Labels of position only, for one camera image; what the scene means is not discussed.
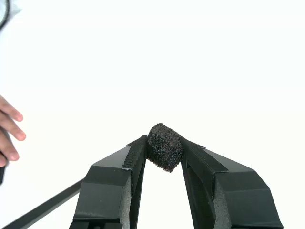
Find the white background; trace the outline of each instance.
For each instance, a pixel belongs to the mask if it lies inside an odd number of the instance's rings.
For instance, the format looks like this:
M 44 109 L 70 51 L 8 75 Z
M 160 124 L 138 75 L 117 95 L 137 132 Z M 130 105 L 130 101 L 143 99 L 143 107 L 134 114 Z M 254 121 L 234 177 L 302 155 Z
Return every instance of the white background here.
M 285 229 L 304 217 L 304 1 L 28 1 L 0 36 L 24 115 L 0 227 L 158 122 L 256 170 Z M 67 229 L 77 197 L 31 229 Z M 139 229 L 192 228 L 179 167 L 148 162 Z

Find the sponge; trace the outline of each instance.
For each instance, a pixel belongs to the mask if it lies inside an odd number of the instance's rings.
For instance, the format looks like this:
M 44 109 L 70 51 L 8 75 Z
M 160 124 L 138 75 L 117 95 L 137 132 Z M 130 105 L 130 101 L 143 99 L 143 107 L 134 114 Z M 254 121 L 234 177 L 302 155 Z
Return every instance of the sponge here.
M 162 123 L 155 125 L 147 135 L 147 159 L 171 173 L 182 160 L 180 135 Z

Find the black sponge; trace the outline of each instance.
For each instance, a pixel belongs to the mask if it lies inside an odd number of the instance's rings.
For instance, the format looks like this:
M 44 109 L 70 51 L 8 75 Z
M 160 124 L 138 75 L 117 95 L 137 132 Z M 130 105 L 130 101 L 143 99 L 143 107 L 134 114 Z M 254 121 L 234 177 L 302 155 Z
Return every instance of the black sponge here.
M 183 157 L 180 135 L 159 123 L 147 136 L 147 159 L 167 172 L 172 172 Z

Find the finger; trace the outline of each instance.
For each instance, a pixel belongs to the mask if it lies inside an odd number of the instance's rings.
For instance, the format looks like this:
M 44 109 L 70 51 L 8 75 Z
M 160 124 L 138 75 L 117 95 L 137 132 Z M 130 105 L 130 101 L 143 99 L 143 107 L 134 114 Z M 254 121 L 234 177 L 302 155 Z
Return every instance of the finger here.
M 17 161 L 19 155 L 12 142 L 0 131 L 0 151 L 9 161 Z
M 12 105 L 9 104 L 1 95 L 0 95 L 0 111 L 8 114 L 10 117 L 15 119 L 18 122 L 23 120 L 22 114 L 17 111 Z
M 0 111 L 0 126 L 10 132 L 16 139 L 23 141 L 25 133 L 16 125 L 16 123 L 3 112 Z
M 6 159 L 5 157 L 2 155 L 2 153 L 0 153 L 0 168 L 4 167 L 6 165 Z

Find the black cable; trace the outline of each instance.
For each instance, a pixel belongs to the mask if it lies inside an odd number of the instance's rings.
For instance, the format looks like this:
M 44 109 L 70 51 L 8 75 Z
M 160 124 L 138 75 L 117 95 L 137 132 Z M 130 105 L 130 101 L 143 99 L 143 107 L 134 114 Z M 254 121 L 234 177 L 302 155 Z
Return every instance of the black cable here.
M 10 0 L 5 0 L 5 13 L 3 19 L 0 21 L 0 31 L 8 21 L 9 15 L 10 15 Z

